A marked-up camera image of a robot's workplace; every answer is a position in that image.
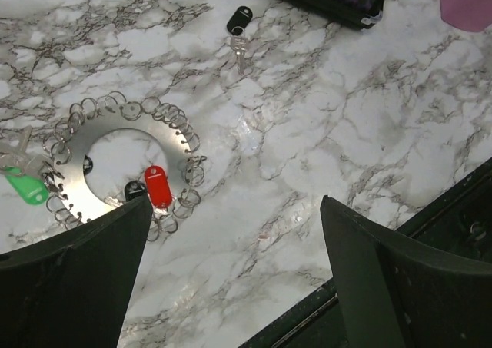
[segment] metal disc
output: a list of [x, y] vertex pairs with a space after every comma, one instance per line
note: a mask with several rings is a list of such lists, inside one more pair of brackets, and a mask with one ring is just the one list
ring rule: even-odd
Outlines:
[[65, 177], [55, 179], [56, 185], [63, 184], [63, 194], [68, 196], [68, 199], [62, 202], [74, 217], [81, 217], [82, 223], [97, 219], [115, 209], [92, 193], [84, 177], [85, 156], [99, 138], [113, 131], [134, 129], [153, 137], [167, 159], [167, 167], [164, 169], [168, 175], [171, 192], [180, 193], [185, 187], [178, 164], [190, 157], [190, 154], [185, 152], [190, 147], [188, 143], [182, 143], [186, 142], [186, 139], [180, 131], [170, 128], [162, 121], [156, 121], [152, 115], [146, 113], [134, 121], [125, 119], [119, 111], [104, 110], [103, 113], [92, 120], [86, 120], [73, 134], [67, 143], [71, 151], [71, 160], [67, 164], [59, 164], [64, 160], [62, 154], [54, 156], [55, 169]]

